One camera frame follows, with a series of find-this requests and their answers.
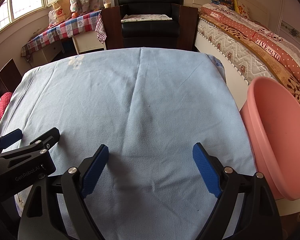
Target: white mattress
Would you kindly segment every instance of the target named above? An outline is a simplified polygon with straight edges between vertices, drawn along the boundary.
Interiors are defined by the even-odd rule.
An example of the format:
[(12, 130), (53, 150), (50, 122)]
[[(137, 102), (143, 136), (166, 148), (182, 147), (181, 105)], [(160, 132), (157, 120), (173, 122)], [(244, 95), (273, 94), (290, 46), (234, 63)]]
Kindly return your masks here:
[(238, 68), (249, 84), (259, 76), (276, 80), (267, 66), (252, 51), (230, 35), (202, 19), (199, 19), (197, 30)]

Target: cup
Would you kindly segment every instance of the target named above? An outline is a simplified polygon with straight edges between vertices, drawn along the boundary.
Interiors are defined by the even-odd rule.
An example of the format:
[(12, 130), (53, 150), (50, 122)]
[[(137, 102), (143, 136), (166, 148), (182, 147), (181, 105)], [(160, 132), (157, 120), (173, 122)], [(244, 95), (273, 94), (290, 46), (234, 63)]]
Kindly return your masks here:
[(111, 0), (103, 0), (103, 5), (105, 6), (105, 8), (111, 7)]

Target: pink bedspread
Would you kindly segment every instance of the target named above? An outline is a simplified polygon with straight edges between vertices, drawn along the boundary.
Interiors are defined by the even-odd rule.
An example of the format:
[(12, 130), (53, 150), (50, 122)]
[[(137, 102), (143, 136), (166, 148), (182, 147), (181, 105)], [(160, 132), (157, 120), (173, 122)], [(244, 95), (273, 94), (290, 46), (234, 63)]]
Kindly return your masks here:
[(201, 10), (254, 41), (279, 61), (300, 82), (300, 50), (284, 38), (240, 17), (226, 6), (205, 4)]

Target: black leather armchair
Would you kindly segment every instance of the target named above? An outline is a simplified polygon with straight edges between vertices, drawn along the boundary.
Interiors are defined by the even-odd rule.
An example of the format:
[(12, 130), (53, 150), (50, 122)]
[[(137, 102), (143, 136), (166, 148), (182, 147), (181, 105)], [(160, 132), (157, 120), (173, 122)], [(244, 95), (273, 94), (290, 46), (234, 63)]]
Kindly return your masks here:
[[(182, 0), (118, 0), (118, 3), (119, 8), (102, 10), (108, 49), (122, 47), (192, 49), (197, 8), (182, 6)], [(126, 14), (165, 14), (171, 17), (172, 21), (121, 23)]]
[(120, 16), (126, 14), (165, 14), (172, 21), (122, 23), (125, 48), (161, 47), (175, 49), (180, 33), (179, 6), (181, 0), (118, 0)]

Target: plastic bag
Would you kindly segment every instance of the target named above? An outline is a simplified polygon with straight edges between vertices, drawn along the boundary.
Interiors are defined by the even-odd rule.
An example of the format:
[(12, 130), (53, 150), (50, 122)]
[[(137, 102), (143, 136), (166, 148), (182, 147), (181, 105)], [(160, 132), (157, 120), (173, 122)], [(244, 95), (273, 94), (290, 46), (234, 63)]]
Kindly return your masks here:
[(49, 28), (58, 23), (56, 10), (49, 12)]

